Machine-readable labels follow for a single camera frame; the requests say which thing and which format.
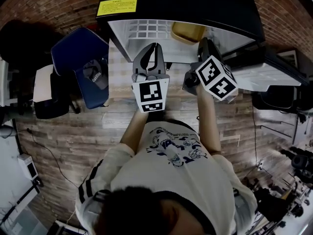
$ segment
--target blue chair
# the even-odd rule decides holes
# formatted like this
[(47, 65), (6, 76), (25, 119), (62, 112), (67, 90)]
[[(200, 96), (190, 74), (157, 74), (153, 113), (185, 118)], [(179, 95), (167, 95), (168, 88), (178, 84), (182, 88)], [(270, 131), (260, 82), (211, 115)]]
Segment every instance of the blue chair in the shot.
[(83, 66), (89, 61), (106, 59), (108, 62), (109, 44), (87, 28), (79, 28), (51, 49), (53, 65), (59, 76), (74, 71), (83, 99), (88, 109), (102, 106), (109, 98), (109, 87), (101, 90), (84, 77)]

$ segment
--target power outlet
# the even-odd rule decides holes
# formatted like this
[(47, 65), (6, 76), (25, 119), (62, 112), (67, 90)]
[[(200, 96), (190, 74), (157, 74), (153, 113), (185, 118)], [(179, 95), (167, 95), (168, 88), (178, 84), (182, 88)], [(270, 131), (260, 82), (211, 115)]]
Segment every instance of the power outlet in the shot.
[(261, 159), (259, 162), (258, 162), (258, 171), (262, 170), (263, 169), (263, 163), (264, 163), (264, 160)]

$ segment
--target black and white marker cube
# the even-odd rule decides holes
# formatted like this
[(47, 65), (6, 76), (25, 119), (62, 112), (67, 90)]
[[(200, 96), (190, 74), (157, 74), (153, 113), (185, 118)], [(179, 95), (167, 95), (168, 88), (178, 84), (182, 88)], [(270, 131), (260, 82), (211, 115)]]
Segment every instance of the black and white marker cube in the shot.
[(205, 90), (220, 101), (238, 88), (231, 71), (214, 56), (210, 56), (196, 73)]
[(164, 78), (132, 84), (133, 92), (141, 112), (156, 112), (165, 109), (169, 81), (169, 78)]

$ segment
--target brick wall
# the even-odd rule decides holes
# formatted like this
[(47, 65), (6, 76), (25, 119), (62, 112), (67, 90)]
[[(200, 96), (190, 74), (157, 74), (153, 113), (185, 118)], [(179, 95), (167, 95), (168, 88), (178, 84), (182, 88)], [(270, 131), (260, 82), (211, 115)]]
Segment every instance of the brick wall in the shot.
[[(99, 0), (7, 0), (0, 8), (0, 27), (10, 19), (44, 22), (62, 33), (95, 23)], [(313, 60), (313, 19), (298, 0), (255, 0), (266, 40), (297, 47)]]

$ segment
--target white t-shirt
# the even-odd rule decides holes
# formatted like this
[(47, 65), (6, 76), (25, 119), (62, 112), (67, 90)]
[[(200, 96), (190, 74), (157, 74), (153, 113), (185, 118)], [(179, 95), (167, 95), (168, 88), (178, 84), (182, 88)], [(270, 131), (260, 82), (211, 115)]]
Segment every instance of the white t-shirt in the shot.
[(195, 131), (150, 122), (138, 150), (135, 156), (125, 144), (110, 149), (79, 187), (76, 213), (88, 231), (101, 211), (99, 199), (128, 186), (147, 187), (162, 198), (177, 200), (208, 234), (240, 235), (250, 227), (257, 208), (253, 193), (226, 158), (206, 151)]

